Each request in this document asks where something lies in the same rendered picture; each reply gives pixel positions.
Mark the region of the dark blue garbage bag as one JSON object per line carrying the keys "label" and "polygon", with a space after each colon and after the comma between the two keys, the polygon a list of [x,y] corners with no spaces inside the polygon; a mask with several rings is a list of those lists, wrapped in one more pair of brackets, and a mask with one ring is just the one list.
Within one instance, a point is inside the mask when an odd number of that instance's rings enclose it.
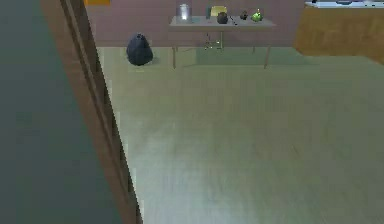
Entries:
{"label": "dark blue garbage bag", "polygon": [[128,61],[135,66],[143,66],[153,60],[153,51],[142,33],[132,36],[128,42],[126,54]]}

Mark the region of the grey metal-legged table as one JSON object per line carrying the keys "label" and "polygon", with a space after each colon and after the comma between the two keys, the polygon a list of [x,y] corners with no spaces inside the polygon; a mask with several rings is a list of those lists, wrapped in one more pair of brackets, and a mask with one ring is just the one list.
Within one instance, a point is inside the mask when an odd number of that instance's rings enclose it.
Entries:
{"label": "grey metal-legged table", "polygon": [[256,65],[255,47],[252,47],[252,51],[226,47],[224,45],[224,33],[236,32],[245,34],[246,32],[272,29],[276,25],[268,19],[254,22],[250,19],[233,18],[238,23],[237,26],[233,25],[230,18],[227,24],[219,24],[215,17],[206,19],[204,16],[193,16],[191,23],[178,23],[176,16],[174,16],[169,24],[169,30],[172,32],[202,32],[206,34],[207,40],[204,43],[204,47],[195,50],[196,62],[198,64]]}

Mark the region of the clear glass jar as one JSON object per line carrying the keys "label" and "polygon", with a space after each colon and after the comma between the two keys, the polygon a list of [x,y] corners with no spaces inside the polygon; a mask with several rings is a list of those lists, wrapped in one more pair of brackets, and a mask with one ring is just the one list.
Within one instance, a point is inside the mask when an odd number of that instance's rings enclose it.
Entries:
{"label": "clear glass jar", "polygon": [[188,4],[183,3],[177,7],[176,21],[178,23],[191,23],[192,22],[192,10]]}

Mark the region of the yellow box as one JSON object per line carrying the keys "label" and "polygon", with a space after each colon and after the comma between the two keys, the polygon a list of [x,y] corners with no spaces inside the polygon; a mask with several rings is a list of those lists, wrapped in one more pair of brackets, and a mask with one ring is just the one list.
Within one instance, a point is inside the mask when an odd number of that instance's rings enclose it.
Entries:
{"label": "yellow box", "polygon": [[225,6],[212,6],[211,7],[211,15],[213,17],[217,17],[219,13],[221,12],[224,12],[226,13],[227,12],[227,8]]}

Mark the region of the wooden kitchen counter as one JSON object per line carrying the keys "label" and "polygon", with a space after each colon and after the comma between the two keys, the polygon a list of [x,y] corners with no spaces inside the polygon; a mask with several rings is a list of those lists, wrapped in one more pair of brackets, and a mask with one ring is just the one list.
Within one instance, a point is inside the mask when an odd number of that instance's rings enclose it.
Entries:
{"label": "wooden kitchen counter", "polygon": [[307,56],[365,56],[384,65],[384,2],[305,2],[293,46]]}

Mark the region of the brown wooden door frame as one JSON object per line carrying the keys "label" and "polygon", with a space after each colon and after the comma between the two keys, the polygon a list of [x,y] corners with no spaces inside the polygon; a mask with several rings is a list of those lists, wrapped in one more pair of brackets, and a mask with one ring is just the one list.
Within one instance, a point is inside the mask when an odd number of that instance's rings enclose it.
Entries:
{"label": "brown wooden door frame", "polygon": [[39,0],[123,224],[144,224],[82,0]]}

